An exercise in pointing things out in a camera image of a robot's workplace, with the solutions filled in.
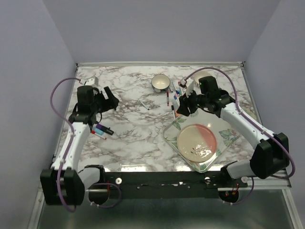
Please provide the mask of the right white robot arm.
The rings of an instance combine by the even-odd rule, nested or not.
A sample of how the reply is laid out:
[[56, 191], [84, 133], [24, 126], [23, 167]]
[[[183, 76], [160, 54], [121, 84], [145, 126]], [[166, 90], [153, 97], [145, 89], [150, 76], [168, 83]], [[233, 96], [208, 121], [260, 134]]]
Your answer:
[[177, 112], [189, 116], [197, 109], [207, 109], [228, 122], [254, 149], [251, 159], [232, 162], [221, 168], [219, 181], [223, 186], [230, 187], [242, 177], [265, 179], [289, 166], [289, 143], [285, 134], [275, 134], [255, 121], [239, 107], [236, 99], [218, 87], [213, 76], [199, 79], [199, 86], [200, 94], [191, 84], [179, 97]]

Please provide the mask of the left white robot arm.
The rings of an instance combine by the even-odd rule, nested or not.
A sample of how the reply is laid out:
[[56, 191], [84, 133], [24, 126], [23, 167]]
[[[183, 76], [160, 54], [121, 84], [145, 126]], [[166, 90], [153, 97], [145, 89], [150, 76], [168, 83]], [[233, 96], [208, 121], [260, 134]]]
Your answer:
[[88, 85], [78, 87], [77, 103], [67, 119], [70, 129], [61, 152], [40, 175], [46, 204], [79, 206], [88, 188], [105, 185], [107, 179], [102, 165], [88, 165], [81, 172], [77, 168], [85, 142], [97, 123], [96, 115], [116, 110], [118, 103], [108, 86], [104, 92]]

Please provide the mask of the white pen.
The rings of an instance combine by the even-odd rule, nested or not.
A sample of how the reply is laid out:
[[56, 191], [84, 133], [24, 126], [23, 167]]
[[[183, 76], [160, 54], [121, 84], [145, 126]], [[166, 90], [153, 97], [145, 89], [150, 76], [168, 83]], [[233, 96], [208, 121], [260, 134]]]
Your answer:
[[150, 110], [149, 107], [141, 100], [139, 100], [140, 104], [147, 110]]

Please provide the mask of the black capped white marker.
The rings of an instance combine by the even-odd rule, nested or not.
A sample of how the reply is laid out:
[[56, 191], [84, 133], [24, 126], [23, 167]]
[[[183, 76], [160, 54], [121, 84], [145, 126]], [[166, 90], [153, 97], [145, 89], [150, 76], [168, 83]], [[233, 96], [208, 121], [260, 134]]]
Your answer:
[[173, 119], [175, 119], [176, 115], [175, 115], [175, 110], [174, 110], [174, 106], [173, 105], [171, 105], [171, 111], [172, 111]]

